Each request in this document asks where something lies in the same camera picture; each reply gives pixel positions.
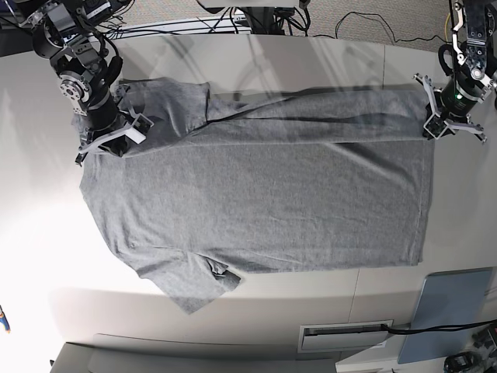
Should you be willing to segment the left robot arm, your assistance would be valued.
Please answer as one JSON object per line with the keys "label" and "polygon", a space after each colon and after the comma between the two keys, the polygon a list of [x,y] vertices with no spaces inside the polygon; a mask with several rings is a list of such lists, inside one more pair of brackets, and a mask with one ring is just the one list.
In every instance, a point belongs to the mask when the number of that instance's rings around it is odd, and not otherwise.
{"label": "left robot arm", "polygon": [[422,135],[438,140],[465,131],[485,143],[484,129],[471,119],[471,111],[496,90],[496,8],[490,1],[454,2],[450,22],[451,39],[438,50],[440,67],[450,78],[445,88],[435,88],[426,75],[413,76],[429,99]]}

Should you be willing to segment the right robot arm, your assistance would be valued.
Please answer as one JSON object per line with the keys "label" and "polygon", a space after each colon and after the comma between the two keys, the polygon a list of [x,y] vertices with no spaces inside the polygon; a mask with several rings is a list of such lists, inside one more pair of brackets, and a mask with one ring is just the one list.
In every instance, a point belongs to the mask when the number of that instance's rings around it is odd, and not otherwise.
{"label": "right robot arm", "polygon": [[17,1],[22,26],[30,26],[35,53],[50,62],[59,89],[82,120],[76,164],[86,156],[107,152],[124,156],[132,144],[143,142],[153,122],[135,111],[127,98],[128,85],[111,86],[119,77],[123,58],[98,27],[127,1]]}

